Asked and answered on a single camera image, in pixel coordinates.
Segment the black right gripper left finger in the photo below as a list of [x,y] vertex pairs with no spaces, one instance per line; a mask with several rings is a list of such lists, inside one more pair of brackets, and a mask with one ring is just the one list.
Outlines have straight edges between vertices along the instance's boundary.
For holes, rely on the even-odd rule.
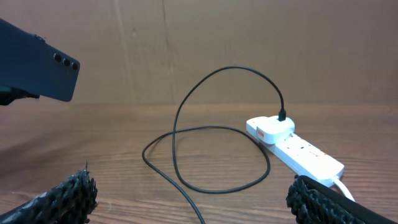
[[1,224],[84,224],[97,206],[98,189],[87,169],[1,214]]

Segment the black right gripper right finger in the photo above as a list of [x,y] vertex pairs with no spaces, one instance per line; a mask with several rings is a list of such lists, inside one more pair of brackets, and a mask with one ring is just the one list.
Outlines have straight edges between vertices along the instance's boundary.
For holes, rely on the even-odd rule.
[[305,175],[295,176],[286,202],[299,224],[397,224]]

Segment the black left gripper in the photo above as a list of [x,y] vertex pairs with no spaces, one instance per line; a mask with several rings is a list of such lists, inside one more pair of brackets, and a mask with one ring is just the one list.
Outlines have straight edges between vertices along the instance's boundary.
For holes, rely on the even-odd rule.
[[35,95],[33,93],[29,93],[25,90],[20,90],[13,87],[1,86],[1,106],[7,106],[11,104],[14,100],[19,100],[23,98],[40,98],[39,95]]

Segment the Samsung Galaxy smartphone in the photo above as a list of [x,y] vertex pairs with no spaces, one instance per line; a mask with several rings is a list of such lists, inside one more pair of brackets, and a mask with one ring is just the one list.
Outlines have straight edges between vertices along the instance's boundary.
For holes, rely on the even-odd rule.
[[1,86],[68,102],[79,70],[77,59],[1,19]]

